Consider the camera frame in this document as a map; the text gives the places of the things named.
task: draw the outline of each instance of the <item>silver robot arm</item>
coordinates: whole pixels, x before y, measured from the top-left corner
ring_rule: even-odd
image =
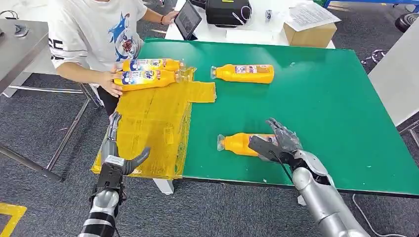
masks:
[[[253,136],[249,148],[256,151],[262,160],[281,164],[304,199],[323,236],[369,237],[346,206],[321,161],[312,153],[302,150],[294,132],[273,118],[267,122],[274,130],[277,144]],[[284,164],[290,166],[292,177]]]
[[[107,137],[102,145],[102,166],[97,184],[90,198],[91,209],[79,237],[113,237],[118,206],[126,199],[123,176],[131,174],[150,154],[150,148],[132,160],[119,157],[116,144],[118,122],[121,115],[115,112]]]
[[[349,208],[346,206],[333,179],[319,159],[302,150],[294,151],[294,159],[303,160],[307,167],[298,167],[293,171],[293,183],[304,199],[308,210],[326,237],[369,237]],[[327,179],[328,183],[316,181]]]

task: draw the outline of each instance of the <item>black case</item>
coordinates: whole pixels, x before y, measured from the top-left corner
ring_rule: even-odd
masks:
[[[208,24],[219,27],[236,27],[242,23],[233,16],[233,12],[244,22],[247,20],[242,17],[242,7],[248,6],[251,9],[249,0],[207,0],[205,13]],[[249,19],[251,10],[243,8],[243,16]]]

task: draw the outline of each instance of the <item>cable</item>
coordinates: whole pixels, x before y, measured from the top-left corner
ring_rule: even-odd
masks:
[[[275,157],[275,158],[279,161],[279,163],[280,163],[280,164],[281,164],[281,166],[282,166],[282,169],[284,169],[285,173],[287,174],[288,178],[291,180],[291,183],[292,183],[292,182],[293,182],[293,179],[291,178],[290,173],[288,173],[288,170],[285,168],[284,163],[282,163],[282,160],[281,160],[281,159],[279,159],[273,151],[269,151],[269,153],[270,153],[271,155],[273,155],[273,156],[274,156],[274,157]]]
[[[245,16],[243,15],[243,8],[245,8],[245,7],[249,8],[249,18],[245,18]],[[250,21],[250,18],[251,18],[251,8],[250,8],[249,6],[242,6],[242,9],[240,10],[240,13],[242,14],[242,18],[243,18],[244,20],[246,20],[247,22],[248,22],[248,21]],[[239,20],[239,21],[240,21],[240,23],[241,23],[242,25],[245,25],[245,23],[244,23],[244,22],[240,19],[240,17],[238,17],[238,16],[237,16],[237,14],[236,14],[236,13],[232,12],[232,14],[233,14],[233,16],[234,16],[237,20]]]
[[[118,232],[118,229],[117,229],[117,227],[116,227],[116,226],[115,226],[115,231],[117,232],[118,237],[121,237],[121,236],[119,235],[119,232]]]
[[[354,202],[355,206],[358,208],[358,210],[361,212],[362,216],[364,217],[365,221],[367,222],[368,226],[370,226],[370,229],[374,232],[374,234],[376,234],[377,236],[380,237],[388,237],[388,236],[398,236],[398,237],[406,237],[403,235],[399,235],[399,234],[387,234],[387,235],[380,235],[379,233],[377,233],[373,227],[371,226],[371,223],[368,221],[367,217],[365,216],[364,212],[361,210],[361,208],[358,206],[358,204],[355,201],[355,194],[352,195],[352,201]]]
[[[12,14],[13,18],[19,19],[19,15],[13,10],[2,11],[2,12],[0,12],[0,15],[4,14],[6,12],[10,12]]]

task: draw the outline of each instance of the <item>yellow plastic bag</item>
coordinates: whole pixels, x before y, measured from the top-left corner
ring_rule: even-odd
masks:
[[[215,102],[215,83],[184,81],[167,87],[124,93],[117,111],[122,115],[117,145],[120,157],[133,159],[145,146],[150,156],[130,175],[181,178],[188,144],[191,102]],[[100,154],[92,171],[100,173]]]

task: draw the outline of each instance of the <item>child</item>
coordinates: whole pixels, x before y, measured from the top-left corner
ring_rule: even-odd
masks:
[[[63,78],[99,84],[98,93],[110,116],[122,95],[113,83],[114,64],[135,59],[144,41],[136,22],[144,19],[169,25],[178,12],[162,16],[142,0],[51,0],[49,47],[52,62]]]

